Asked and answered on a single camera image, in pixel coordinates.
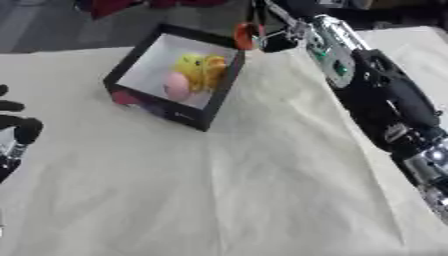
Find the robotic hand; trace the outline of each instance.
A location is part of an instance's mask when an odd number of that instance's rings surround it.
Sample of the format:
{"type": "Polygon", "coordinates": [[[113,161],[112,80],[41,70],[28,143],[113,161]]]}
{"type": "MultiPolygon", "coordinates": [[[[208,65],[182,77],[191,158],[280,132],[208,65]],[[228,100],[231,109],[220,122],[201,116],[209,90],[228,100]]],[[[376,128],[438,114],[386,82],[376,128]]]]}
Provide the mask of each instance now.
{"type": "MultiPolygon", "coordinates": [[[[0,85],[0,96],[7,92],[8,87],[0,85]]],[[[0,111],[20,112],[24,108],[23,104],[0,100],[0,111]]],[[[9,127],[15,127],[14,138],[7,144],[0,145],[0,183],[19,167],[23,153],[40,135],[43,124],[34,118],[0,115],[0,130],[9,127]]]]}
{"type": "Polygon", "coordinates": [[[448,224],[448,134],[441,111],[387,56],[371,49],[344,21],[325,15],[314,0],[252,0],[238,46],[265,52],[304,41],[336,97],[365,135],[392,160],[448,224]],[[265,34],[266,9],[284,29],[265,34]],[[259,24],[254,25],[254,14],[259,24]]]}

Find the orange gripper fingertip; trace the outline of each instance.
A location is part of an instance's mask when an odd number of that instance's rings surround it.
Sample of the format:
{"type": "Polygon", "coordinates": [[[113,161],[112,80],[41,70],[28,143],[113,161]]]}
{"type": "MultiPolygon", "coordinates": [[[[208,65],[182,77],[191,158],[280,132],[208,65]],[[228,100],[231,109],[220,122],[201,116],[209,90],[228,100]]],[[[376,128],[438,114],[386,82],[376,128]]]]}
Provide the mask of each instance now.
{"type": "Polygon", "coordinates": [[[233,37],[236,42],[236,46],[240,50],[253,50],[254,49],[254,42],[252,41],[252,36],[249,32],[249,27],[251,26],[251,23],[240,23],[236,26],[235,32],[233,34],[233,37]]]}

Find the white table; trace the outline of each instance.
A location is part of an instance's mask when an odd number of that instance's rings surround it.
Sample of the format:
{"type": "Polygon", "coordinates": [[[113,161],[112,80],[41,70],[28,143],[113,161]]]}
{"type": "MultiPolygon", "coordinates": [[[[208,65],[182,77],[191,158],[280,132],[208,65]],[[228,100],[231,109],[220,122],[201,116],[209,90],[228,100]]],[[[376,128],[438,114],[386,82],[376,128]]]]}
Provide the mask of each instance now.
{"type": "MultiPolygon", "coordinates": [[[[434,30],[363,35],[448,105],[434,30]]],[[[448,227],[303,50],[251,52],[208,133],[111,102],[101,79],[128,51],[0,55],[9,98],[46,124],[0,186],[0,255],[448,254],[448,227]]]]}

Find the floor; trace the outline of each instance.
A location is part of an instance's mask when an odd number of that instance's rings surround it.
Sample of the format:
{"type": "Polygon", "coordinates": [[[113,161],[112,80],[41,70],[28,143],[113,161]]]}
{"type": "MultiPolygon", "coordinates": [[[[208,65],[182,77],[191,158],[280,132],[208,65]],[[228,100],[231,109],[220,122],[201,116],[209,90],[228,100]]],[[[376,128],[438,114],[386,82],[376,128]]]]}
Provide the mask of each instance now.
{"type": "Polygon", "coordinates": [[[136,6],[92,21],[71,0],[0,0],[0,53],[133,46],[159,22],[231,35],[245,6],[245,0],[213,8],[136,6]]]}

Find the wire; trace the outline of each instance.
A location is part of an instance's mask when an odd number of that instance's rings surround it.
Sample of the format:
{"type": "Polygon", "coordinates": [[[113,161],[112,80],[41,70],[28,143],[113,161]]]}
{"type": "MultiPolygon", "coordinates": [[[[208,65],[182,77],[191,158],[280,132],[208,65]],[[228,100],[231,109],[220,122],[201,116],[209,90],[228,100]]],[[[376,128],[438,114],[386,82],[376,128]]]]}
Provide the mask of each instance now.
{"type": "Polygon", "coordinates": [[[45,6],[48,5],[52,0],[38,0],[38,1],[20,1],[20,0],[13,0],[14,6],[18,7],[39,7],[39,6],[45,6]]]}

